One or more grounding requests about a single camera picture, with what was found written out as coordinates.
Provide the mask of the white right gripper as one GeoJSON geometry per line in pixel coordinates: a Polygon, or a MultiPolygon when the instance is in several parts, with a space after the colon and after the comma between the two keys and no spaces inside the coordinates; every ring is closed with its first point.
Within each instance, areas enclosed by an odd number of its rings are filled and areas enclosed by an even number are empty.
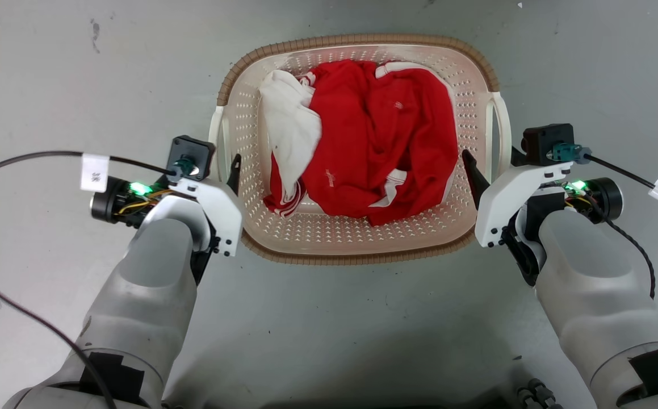
{"type": "Polygon", "coordinates": [[[463,150],[462,160],[477,209],[477,242],[483,248],[505,246],[529,286],[536,285],[546,260],[539,231],[551,213],[577,212],[593,224],[622,215],[623,194],[611,179],[565,181],[572,161],[526,165],[526,153],[512,147],[513,167],[489,183],[469,150],[463,150]]]}

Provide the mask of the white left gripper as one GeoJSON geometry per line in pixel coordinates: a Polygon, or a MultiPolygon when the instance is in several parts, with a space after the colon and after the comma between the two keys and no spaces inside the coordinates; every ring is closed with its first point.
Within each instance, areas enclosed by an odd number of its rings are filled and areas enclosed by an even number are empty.
{"type": "Polygon", "coordinates": [[[106,191],[93,194],[91,216],[110,224],[122,223],[137,233],[163,219],[185,224],[192,236],[190,269],[199,284],[212,254],[236,254],[245,213],[236,196],[240,194],[240,174],[241,155],[235,155],[227,185],[188,178],[170,183],[167,176],[145,185],[108,177],[106,191]]]}

